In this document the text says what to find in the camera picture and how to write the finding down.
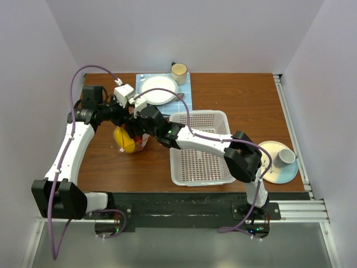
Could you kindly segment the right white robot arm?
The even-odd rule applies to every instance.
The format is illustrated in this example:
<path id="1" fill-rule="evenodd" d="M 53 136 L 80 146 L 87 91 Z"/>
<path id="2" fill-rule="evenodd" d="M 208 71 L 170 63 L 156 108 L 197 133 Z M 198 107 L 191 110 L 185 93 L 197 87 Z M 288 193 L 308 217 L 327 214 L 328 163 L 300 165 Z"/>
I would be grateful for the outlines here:
<path id="1" fill-rule="evenodd" d="M 268 192 L 262 182 L 262 155 L 269 153 L 242 131 L 229 133 L 222 111 L 176 113 L 165 119 L 155 106 L 134 111 L 138 130 L 170 150 L 171 179 L 179 186 L 208 186 L 213 178 L 244 185 L 248 212 L 254 219 L 268 213 Z"/>

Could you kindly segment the clear zip top bag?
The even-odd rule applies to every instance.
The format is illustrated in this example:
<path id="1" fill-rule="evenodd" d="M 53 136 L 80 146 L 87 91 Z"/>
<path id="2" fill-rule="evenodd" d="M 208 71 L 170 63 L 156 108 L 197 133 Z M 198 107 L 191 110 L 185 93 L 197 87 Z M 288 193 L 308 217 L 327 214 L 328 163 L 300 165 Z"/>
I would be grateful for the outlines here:
<path id="1" fill-rule="evenodd" d="M 119 151 L 125 152 L 127 154 L 133 154 L 135 152 L 142 151 L 149 139 L 148 134 L 130 138 L 128 132 L 123 127 L 116 127 L 113 132 L 113 137 L 119 148 Z"/>

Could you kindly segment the yellow fake mango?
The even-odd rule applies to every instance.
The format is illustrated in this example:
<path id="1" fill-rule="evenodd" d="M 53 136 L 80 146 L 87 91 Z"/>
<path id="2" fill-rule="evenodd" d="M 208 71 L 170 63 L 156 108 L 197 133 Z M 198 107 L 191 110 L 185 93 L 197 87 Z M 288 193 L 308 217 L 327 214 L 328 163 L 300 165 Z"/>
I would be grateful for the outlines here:
<path id="1" fill-rule="evenodd" d="M 113 135 L 120 152 L 128 154 L 135 152 L 136 143 L 134 139 L 129 137 L 129 134 L 125 131 L 125 129 L 122 127 L 116 127 Z"/>

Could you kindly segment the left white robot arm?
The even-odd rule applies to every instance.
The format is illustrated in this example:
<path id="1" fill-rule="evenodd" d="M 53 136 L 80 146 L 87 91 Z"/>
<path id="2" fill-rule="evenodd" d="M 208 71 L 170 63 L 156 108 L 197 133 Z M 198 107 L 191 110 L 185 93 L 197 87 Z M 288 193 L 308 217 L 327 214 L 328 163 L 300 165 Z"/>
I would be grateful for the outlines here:
<path id="1" fill-rule="evenodd" d="M 104 100 L 103 86 L 83 87 L 83 97 L 73 104 L 67 116 L 65 137 L 57 157 L 42 180 L 35 180 L 31 191 L 42 217 L 47 219 L 83 219 L 96 212 L 103 219 L 115 214 L 110 192 L 82 192 L 78 174 L 89 143 L 104 121 L 120 125 L 129 116 L 128 99 L 114 93 Z"/>

